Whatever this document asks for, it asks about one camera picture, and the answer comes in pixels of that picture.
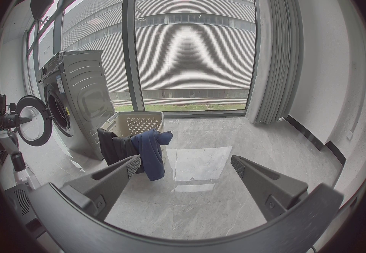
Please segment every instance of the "laundry basket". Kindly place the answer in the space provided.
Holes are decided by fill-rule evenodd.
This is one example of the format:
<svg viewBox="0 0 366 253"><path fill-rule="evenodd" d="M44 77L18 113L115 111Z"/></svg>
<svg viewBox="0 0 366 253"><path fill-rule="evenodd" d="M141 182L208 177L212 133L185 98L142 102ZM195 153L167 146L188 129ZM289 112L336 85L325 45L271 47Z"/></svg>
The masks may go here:
<svg viewBox="0 0 366 253"><path fill-rule="evenodd" d="M153 128L162 133L164 132L164 114L162 112L148 111L118 112L109 118L102 128L106 131L114 132L118 137L140 134ZM160 147L162 161L165 164L167 149L165 145Z"/></svg>

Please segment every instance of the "gray curtain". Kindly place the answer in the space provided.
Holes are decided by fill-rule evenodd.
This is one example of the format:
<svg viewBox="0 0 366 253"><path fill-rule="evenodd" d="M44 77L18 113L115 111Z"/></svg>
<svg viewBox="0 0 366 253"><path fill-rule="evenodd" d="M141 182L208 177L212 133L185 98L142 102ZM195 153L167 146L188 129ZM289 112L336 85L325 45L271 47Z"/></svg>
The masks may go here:
<svg viewBox="0 0 366 253"><path fill-rule="evenodd" d="M253 123L271 123L288 115L296 92L301 64L300 16L295 0L259 0L257 5L260 8L262 36L261 46L257 49L257 77L247 117ZM266 32L265 24L268 22L270 30ZM262 39L269 42L263 46Z"/></svg>

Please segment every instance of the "gray marble floor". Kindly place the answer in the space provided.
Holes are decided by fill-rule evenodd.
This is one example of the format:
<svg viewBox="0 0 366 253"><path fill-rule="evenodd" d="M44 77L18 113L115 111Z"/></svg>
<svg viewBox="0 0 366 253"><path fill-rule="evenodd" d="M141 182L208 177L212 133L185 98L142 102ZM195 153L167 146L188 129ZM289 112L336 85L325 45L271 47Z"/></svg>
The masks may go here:
<svg viewBox="0 0 366 253"><path fill-rule="evenodd" d="M253 125L246 118L170 119L165 131L174 137L167 146L165 177L150 182L134 175L106 222L153 237L202 239L257 227L265 219L230 164L243 156L309 185L332 185L341 164L325 148L319 152L285 120ZM56 135L42 147L21 142L27 163L41 184L58 186L105 167L104 161L69 153ZM7 158L0 182L14 185Z"/></svg>

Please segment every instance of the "building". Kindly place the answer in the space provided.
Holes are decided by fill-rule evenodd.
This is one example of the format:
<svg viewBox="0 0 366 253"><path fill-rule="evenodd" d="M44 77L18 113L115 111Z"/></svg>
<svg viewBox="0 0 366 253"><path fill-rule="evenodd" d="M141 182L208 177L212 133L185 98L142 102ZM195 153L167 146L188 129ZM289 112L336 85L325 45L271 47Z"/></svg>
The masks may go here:
<svg viewBox="0 0 366 253"><path fill-rule="evenodd" d="M66 10L62 33L64 50L103 50L115 106L131 104L121 14L122 0L83 0ZM145 105L246 103L254 63L253 0L136 0L135 17ZM53 54L50 44L48 36L40 42L40 66Z"/></svg>

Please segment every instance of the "textured grip pad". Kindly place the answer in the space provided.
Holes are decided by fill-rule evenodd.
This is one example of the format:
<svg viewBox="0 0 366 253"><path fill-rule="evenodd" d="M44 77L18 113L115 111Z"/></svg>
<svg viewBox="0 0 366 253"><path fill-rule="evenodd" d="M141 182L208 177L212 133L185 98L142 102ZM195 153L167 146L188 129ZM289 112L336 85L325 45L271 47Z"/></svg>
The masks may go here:
<svg viewBox="0 0 366 253"><path fill-rule="evenodd" d="M128 178L129 179L133 176L135 171L137 171L137 169L140 167L140 165L141 165L140 156L136 157L132 162L130 162L127 165L127 173L128 173Z"/></svg>
<svg viewBox="0 0 366 253"><path fill-rule="evenodd" d="M236 170L239 177L242 178L244 176L245 166L239 160L237 160L235 157L231 157L231 165Z"/></svg>

